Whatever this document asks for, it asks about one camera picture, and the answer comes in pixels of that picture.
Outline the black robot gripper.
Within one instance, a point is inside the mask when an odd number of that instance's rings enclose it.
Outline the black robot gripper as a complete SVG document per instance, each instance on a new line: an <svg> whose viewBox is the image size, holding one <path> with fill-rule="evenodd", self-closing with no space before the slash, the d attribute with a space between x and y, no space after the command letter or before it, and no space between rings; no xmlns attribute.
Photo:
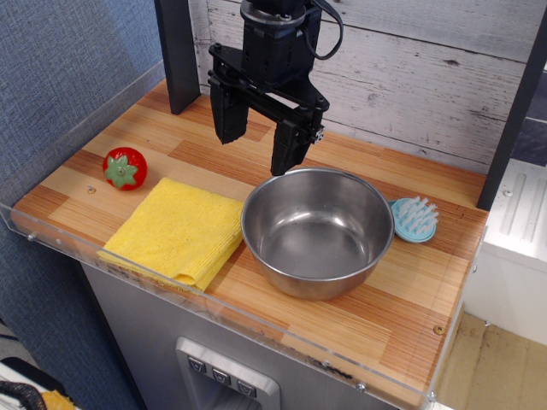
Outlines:
<svg viewBox="0 0 547 410"><path fill-rule="evenodd" d="M322 136L328 101L311 84L325 1L243 1L240 49L212 44L210 100L215 132L229 144L247 131L250 110L277 122L271 174L300 165Z"/></svg>

